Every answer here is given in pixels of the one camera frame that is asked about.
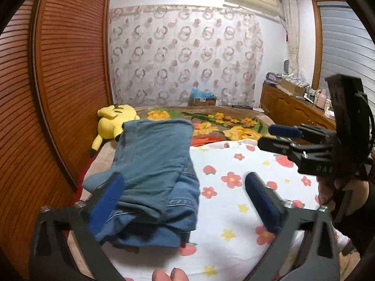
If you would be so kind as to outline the person's right hand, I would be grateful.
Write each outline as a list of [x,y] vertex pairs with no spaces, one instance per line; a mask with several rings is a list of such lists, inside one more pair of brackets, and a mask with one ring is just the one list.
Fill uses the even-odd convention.
[[369,196],[369,182],[352,179],[348,182],[334,178],[323,178],[317,176],[319,185],[319,204],[328,207],[333,211],[339,205],[339,197],[344,197],[346,193],[350,196],[344,205],[345,215],[351,215],[359,210],[366,203]]

